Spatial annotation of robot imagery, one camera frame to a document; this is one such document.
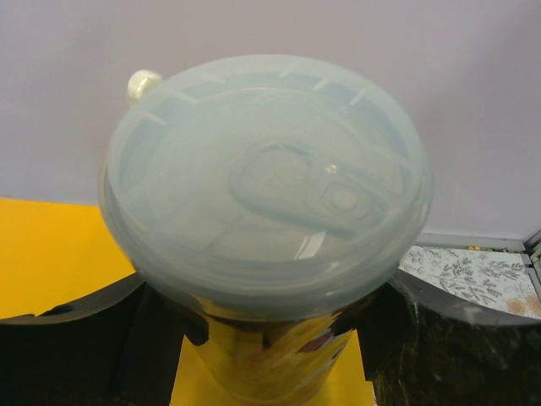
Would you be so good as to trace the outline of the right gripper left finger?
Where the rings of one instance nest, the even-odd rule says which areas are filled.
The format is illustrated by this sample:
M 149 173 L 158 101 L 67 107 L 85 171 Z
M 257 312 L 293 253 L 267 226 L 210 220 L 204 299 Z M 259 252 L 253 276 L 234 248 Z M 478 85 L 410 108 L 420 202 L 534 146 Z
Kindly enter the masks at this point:
M 135 276 L 41 315 L 1 321 L 3 405 L 168 405 L 201 315 Z

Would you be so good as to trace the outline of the tall can with plastic lid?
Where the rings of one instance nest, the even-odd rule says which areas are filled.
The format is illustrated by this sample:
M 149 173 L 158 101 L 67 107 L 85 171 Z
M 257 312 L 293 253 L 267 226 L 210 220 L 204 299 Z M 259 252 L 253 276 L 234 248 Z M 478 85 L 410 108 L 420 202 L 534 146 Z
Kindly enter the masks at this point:
M 140 70 L 127 93 L 101 170 L 110 234 L 236 401 L 307 403 L 426 223 L 413 121 L 289 55 Z

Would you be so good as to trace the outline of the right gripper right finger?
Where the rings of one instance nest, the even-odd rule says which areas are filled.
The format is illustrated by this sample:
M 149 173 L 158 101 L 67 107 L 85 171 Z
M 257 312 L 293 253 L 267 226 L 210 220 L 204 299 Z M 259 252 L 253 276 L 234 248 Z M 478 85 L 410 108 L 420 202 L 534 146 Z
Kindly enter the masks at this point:
M 538 405 L 540 322 L 403 271 L 363 299 L 365 377 L 379 405 Z

